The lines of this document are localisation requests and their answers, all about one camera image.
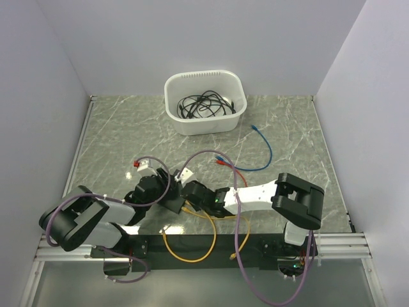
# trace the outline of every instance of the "red connector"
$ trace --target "red connector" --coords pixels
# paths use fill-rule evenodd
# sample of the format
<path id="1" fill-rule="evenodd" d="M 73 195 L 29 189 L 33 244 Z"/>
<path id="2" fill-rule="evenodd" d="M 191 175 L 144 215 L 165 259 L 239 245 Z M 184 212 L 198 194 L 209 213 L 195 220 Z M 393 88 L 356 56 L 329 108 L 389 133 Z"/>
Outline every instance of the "red connector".
<path id="1" fill-rule="evenodd" d="M 216 160 L 216 163 L 217 163 L 217 164 L 220 164 L 220 165 L 226 165 L 226 166 L 229 166 L 229 167 L 231 168 L 230 164 L 227 164 L 226 162 L 223 162 L 223 161 L 220 161 L 220 160 Z M 247 181 L 245 181 L 244 176 L 243 176 L 237 169 L 236 169 L 236 173 L 238 173 L 238 175 L 243 179 L 244 186 L 245 186 L 245 187 L 248 187 Z"/>

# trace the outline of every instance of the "blue cable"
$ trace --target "blue cable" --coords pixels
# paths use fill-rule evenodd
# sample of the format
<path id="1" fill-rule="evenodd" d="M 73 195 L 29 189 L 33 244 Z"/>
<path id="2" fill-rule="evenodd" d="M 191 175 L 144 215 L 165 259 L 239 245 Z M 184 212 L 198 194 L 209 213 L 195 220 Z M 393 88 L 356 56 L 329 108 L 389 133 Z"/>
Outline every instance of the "blue cable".
<path id="1" fill-rule="evenodd" d="M 260 132 L 260 130 L 258 130 L 258 128 L 255 125 L 251 125 L 251 128 L 255 131 L 258 132 L 258 134 L 264 139 L 264 141 L 266 142 L 268 149 L 270 150 L 270 158 L 266 164 L 266 166 L 263 166 L 262 168 L 239 168 L 237 166 L 235 166 L 236 169 L 240 170 L 240 171 L 261 171 L 263 169 L 266 169 L 267 167 L 269 167 L 269 165 L 271 164 L 271 161 L 273 160 L 273 150 L 271 149 L 270 143 L 267 141 L 266 137 Z M 226 162 L 221 156 L 217 155 L 216 156 L 217 160 L 220 160 L 228 165 L 230 165 L 230 163 Z"/>

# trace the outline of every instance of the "black bracket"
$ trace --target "black bracket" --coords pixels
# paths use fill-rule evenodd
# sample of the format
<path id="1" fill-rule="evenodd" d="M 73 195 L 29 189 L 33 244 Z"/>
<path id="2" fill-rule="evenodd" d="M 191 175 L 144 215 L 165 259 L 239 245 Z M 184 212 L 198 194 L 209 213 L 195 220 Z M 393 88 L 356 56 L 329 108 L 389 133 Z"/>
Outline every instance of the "black bracket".
<path id="1" fill-rule="evenodd" d="M 148 256 L 149 236 L 147 235 L 127 235 L 124 244 L 117 244 L 113 250 L 123 255 L 132 255 L 136 258 L 146 258 Z M 91 249 L 91 258 L 112 258 L 112 255 L 100 246 Z"/>
<path id="2" fill-rule="evenodd" d="M 157 173 L 158 175 L 142 177 L 139 183 L 135 186 L 134 191 L 127 194 L 125 200 L 135 204 L 150 203 L 157 200 L 164 192 L 168 181 L 167 173 L 162 168 L 158 168 Z M 176 170 L 174 175 L 171 175 L 169 190 L 158 202 L 159 205 L 176 214 L 180 213 L 180 210 L 185 203 L 185 199 L 180 196 L 182 190 L 181 183 L 175 180 L 175 176 L 178 173 L 179 171 Z M 143 219 L 149 208 L 150 207 L 138 208 L 139 211 L 137 211 L 137 215 L 135 215 L 134 219 L 130 222 L 132 224 L 129 226 L 132 226 Z"/>
<path id="3" fill-rule="evenodd" d="M 58 204 L 45 211 L 38 224 L 44 230 L 47 228 L 52 213 L 62 201 L 72 196 L 92 193 L 80 185 L 67 194 Z M 109 206 L 101 200 L 92 197 L 78 198 L 69 203 L 56 216 L 51 228 L 51 237 L 65 250 L 78 248 L 90 235 L 95 226 L 108 211 Z"/>
<path id="4" fill-rule="evenodd" d="M 295 226 L 318 230 L 321 228 L 324 190 L 289 173 L 281 173 L 275 182 L 272 208 Z M 295 200 L 288 198 L 296 192 Z"/>
<path id="5" fill-rule="evenodd" d="M 284 235 L 272 236 L 272 240 L 263 240 L 260 247 L 263 256 L 259 268 L 261 270 L 277 270 L 279 262 L 294 260 L 302 254 L 303 250 L 307 251 L 307 246 L 308 237 L 305 238 L 301 246 L 285 243 Z M 309 255 L 314 255 L 313 243 L 311 243 Z"/>
<path id="6" fill-rule="evenodd" d="M 224 208 L 224 197 L 230 188 L 217 189 L 213 192 L 204 184 L 194 180 L 185 185 L 181 190 L 181 197 L 189 201 L 196 211 L 204 210 L 207 214 L 215 217 L 232 216 Z"/>

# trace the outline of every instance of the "yellow cable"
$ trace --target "yellow cable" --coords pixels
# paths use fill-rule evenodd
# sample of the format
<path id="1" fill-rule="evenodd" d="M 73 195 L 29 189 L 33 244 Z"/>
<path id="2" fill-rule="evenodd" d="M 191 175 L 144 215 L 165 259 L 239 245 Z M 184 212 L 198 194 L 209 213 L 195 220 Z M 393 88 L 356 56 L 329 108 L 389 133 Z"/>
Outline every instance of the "yellow cable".
<path id="1" fill-rule="evenodd" d="M 172 256 L 174 256 L 176 259 L 178 259 L 178 260 L 180 260 L 180 261 L 183 261 L 183 262 L 188 262 L 188 263 L 190 263 L 190 264 L 195 264 L 195 263 L 198 263 L 198 262 L 200 262 L 200 261 L 206 259 L 206 258 L 208 257 L 208 255 L 210 255 L 210 253 L 213 251 L 213 248 L 215 247 L 215 244 L 216 244 L 216 238 L 217 238 L 216 225 L 215 225 L 215 223 L 213 222 L 212 218 L 211 218 L 206 212 L 204 212 L 204 214 L 205 214 L 206 216 L 201 216 L 201 217 L 203 217 L 203 218 L 208 218 L 208 219 L 209 219 L 209 221 L 210 221 L 211 224 L 212 224 L 214 233 L 213 233 L 213 242 L 212 242 L 212 245 L 210 246 L 210 249 L 209 249 L 208 252 L 205 254 L 205 256 L 203 256 L 203 257 L 201 257 L 201 258 L 194 259 L 194 260 L 189 260 L 189 259 L 184 259 L 184 258 L 178 256 L 177 254 L 175 254 L 175 253 L 172 251 L 172 249 L 170 248 L 169 244 L 167 243 L 165 230 L 162 230 L 162 236 L 163 236 L 163 238 L 164 238 L 164 242 L 165 242 L 166 248 L 167 248 L 167 250 L 170 252 L 170 254 L 171 254 Z"/>
<path id="2" fill-rule="evenodd" d="M 206 218 L 206 216 L 202 216 L 201 214 L 197 214 L 197 213 L 195 213 L 195 212 L 193 212 L 193 211 L 190 211 L 188 208 L 182 207 L 181 209 L 182 209 L 183 211 L 189 213 L 189 214 L 193 214 L 194 216 L 198 216 L 198 217 L 201 217 L 201 218 L 203 218 L 203 219 Z M 246 219 L 246 218 L 243 217 L 243 216 L 242 216 L 241 218 L 242 218 L 242 219 L 246 222 L 246 224 L 247 224 L 247 233 L 246 233 L 246 235 L 245 235 L 245 238 L 244 238 L 242 244 L 241 244 L 240 247 L 238 248 L 238 251 L 241 251 L 241 250 L 243 249 L 243 247 L 245 246 L 247 240 L 248 240 L 249 237 L 250 237 L 250 222 L 249 222 L 248 219 Z M 235 217 L 235 216 L 226 216 L 226 217 L 223 217 L 223 218 L 211 217 L 211 219 L 213 219 L 213 220 L 236 219 L 236 217 Z M 235 258 L 236 258 L 236 253 L 233 253 L 233 254 L 230 255 L 230 260 L 233 260 L 233 259 L 235 259 Z"/>

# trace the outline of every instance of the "wire bundle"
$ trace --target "wire bundle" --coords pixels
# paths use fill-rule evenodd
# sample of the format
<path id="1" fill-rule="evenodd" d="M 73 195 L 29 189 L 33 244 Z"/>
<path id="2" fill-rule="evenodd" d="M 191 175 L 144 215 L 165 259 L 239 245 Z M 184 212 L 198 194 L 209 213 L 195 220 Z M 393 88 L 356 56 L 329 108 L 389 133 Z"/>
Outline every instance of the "wire bundle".
<path id="1" fill-rule="evenodd" d="M 300 293 L 300 291 L 301 291 L 301 289 L 302 289 L 302 287 L 303 287 L 303 285 L 304 285 L 305 279 L 306 279 L 306 277 L 307 277 L 308 268 L 310 268 L 310 265 L 309 265 L 309 257 L 307 256 L 307 257 L 305 258 L 304 271 L 303 271 L 303 273 L 302 273 L 301 282 L 300 282 L 300 284 L 298 285 L 298 288 L 295 290 L 295 293 L 294 293 L 289 299 L 287 299 L 286 301 L 281 302 L 281 303 L 271 302 L 271 301 L 269 301 L 262 293 L 260 293 L 260 292 L 256 289 L 256 287 L 253 285 L 253 283 L 251 282 L 250 278 L 248 277 L 248 275 L 247 275 L 247 273 L 246 273 L 246 271 L 245 271 L 245 269 L 244 269 L 244 265 L 243 265 L 243 262 L 242 262 L 242 257 L 240 256 L 240 251 L 239 251 L 238 232 L 239 232 L 240 218 L 241 218 L 241 212 L 242 212 L 242 202 L 241 202 L 240 197 L 239 197 L 238 192 L 237 192 L 237 172 L 236 172 L 235 165 L 233 164 L 233 161 L 232 161 L 227 155 L 225 155 L 224 153 L 219 152 L 219 151 L 217 151 L 217 150 L 212 150 L 212 149 L 209 149 L 209 150 L 201 150 L 201 151 L 199 151 L 199 152 L 196 152 L 195 154 L 193 154 L 192 156 L 190 156 L 190 157 L 187 159 L 187 161 L 185 162 L 185 164 L 181 167 L 180 172 L 182 172 L 182 171 L 186 168 L 187 164 L 188 164 L 195 156 L 197 156 L 197 155 L 199 155 L 199 154 L 203 154 L 203 153 L 205 153 L 205 152 L 212 152 L 212 153 L 215 153 L 215 154 L 217 154 L 217 155 L 223 156 L 223 158 L 225 158 L 225 159 L 228 161 L 228 164 L 231 165 L 231 169 L 233 170 L 233 188 L 234 188 L 234 190 L 236 191 L 236 193 L 235 193 L 235 198 L 236 198 L 237 209 L 238 209 L 238 210 L 237 210 L 237 215 L 236 215 L 236 227 L 235 227 L 235 250 L 236 250 L 237 263 L 238 263 L 238 266 L 239 266 L 239 268 L 240 268 L 240 272 L 242 273 L 242 276 L 243 276 L 244 280 L 245 280 L 246 283 L 248 284 L 248 286 L 249 286 L 249 288 L 251 289 L 251 291 L 253 292 L 253 294 L 254 294 L 260 301 L 264 302 L 265 304 L 267 304 L 267 305 L 269 305 L 269 306 L 286 306 L 287 304 L 291 303 L 291 302 L 296 298 L 296 296 L 298 295 L 298 293 Z M 315 243 L 315 240 L 313 239 L 313 237 L 314 237 L 313 231 L 310 231 L 310 232 L 309 232 L 309 235 L 308 235 L 308 243 L 307 243 L 307 253 L 306 253 L 306 255 L 310 255 L 311 242 L 313 243 L 314 249 L 316 248 L 316 243 Z"/>
<path id="2" fill-rule="evenodd" d="M 202 95 L 191 95 L 179 100 L 177 113 L 180 118 L 209 118 L 214 117 L 221 111 L 222 115 L 235 114 L 235 103 L 231 104 L 215 91 L 205 91 Z"/>

